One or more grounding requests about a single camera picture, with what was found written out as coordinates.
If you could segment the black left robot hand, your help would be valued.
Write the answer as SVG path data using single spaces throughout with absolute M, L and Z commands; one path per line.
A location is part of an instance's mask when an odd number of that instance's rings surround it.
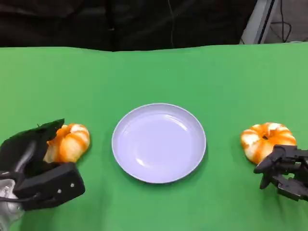
M 6 139 L 0 146 L 0 178 L 30 178 L 58 167 L 44 161 L 44 157 L 47 142 L 56 137 L 63 124 L 63 118 L 57 119 Z

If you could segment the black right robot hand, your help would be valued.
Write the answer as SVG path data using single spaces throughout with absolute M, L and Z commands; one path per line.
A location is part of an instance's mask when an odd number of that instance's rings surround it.
M 254 169 L 262 174 L 260 189 L 269 184 L 289 199 L 308 200 L 308 152 L 294 145 L 275 145 L 273 151 Z

